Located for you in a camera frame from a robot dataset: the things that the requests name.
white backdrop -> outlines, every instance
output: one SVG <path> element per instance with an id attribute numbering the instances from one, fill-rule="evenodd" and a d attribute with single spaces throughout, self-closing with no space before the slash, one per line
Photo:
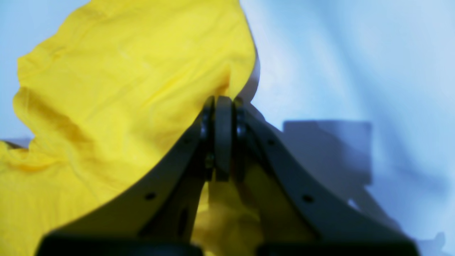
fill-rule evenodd
<path id="1" fill-rule="evenodd" d="M 0 139 L 17 58 L 87 0 L 0 4 Z M 242 0 L 260 60 L 252 104 L 341 199 L 455 255 L 455 1 Z"/>

yellow fabric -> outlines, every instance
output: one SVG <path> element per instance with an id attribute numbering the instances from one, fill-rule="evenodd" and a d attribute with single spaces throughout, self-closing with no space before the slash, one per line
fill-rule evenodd
<path id="1" fill-rule="evenodd" d="M 93 0 L 72 13 L 19 59 L 14 109 L 35 138 L 0 142 L 0 255 L 33 255 L 43 234 L 139 180 L 208 96 L 240 92 L 254 56 L 238 0 Z M 194 243 L 252 255 L 258 215 L 232 184 L 207 191 Z"/>

